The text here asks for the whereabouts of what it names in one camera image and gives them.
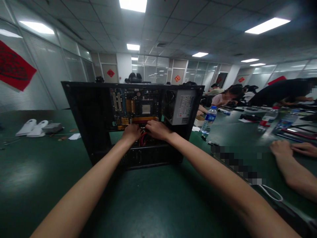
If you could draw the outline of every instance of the ceiling light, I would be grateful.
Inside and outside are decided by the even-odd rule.
[[[290,20],[282,19],[282,18],[272,18],[271,20],[268,20],[258,26],[255,26],[247,31],[246,33],[251,34],[261,34],[263,32],[266,32],[268,30],[271,30],[273,28],[276,28],[278,26],[284,25],[286,23],[289,23]]]
[[[250,64],[250,66],[261,66],[261,65],[266,65],[266,64],[262,64],[262,63],[259,63],[259,64]]]
[[[20,21],[20,22],[39,33],[51,34],[51,35],[55,34],[52,29],[48,28],[42,23],[31,22],[31,21]]]
[[[245,63],[248,63],[248,62],[253,62],[253,61],[257,61],[259,59],[248,59],[248,60],[243,60],[241,62],[245,62]]]
[[[139,45],[127,44],[126,47],[128,48],[128,50],[140,50],[140,46]]]
[[[119,0],[120,7],[136,12],[145,12],[147,0]]]
[[[193,57],[203,57],[205,55],[207,55],[208,53],[202,53],[202,52],[198,52],[197,54],[192,55]]]
[[[8,36],[8,37],[23,38],[22,36],[19,36],[15,33],[12,33],[10,31],[5,30],[5,29],[0,29],[0,34]]]

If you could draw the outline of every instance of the power supply fan grille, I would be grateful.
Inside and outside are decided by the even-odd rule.
[[[175,109],[176,96],[172,91],[167,90],[164,97],[164,115],[172,119]]]

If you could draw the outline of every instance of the water bottle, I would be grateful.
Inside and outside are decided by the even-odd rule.
[[[262,121],[260,122],[258,126],[258,131],[265,132],[271,126],[272,122],[278,116],[278,109],[279,107],[273,107],[270,111],[268,111],[264,115],[264,117],[262,118]]]
[[[279,122],[278,124],[274,127],[272,134],[276,134],[278,133],[280,130],[282,129],[287,129],[289,128],[298,118],[297,113],[299,112],[299,110],[294,109],[292,110],[289,114],[287,114],[286,116],[284,116]]]
[[[217,107],[212,106],[210,110],[207,112],[207,115],[205,117],[205,122],[200,130],[203,134],[207,134],[207,135],[209,134],[210,126],[214,122],[216,116],[217,116]]]

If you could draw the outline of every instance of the power supply label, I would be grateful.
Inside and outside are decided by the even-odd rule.
[[[192,95],[181,95],[181,102],[177,117],[189,117],[194,97]]]

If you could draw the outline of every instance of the black computer case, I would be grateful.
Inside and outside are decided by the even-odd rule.
[[[79,132],[95,165],[113,147],[111,135],[130,123],[158,120],[189,140],[204,86],[62,82]],[[181,163],[183,156],[147,135],[136,141],[119,167],[138,169]]]

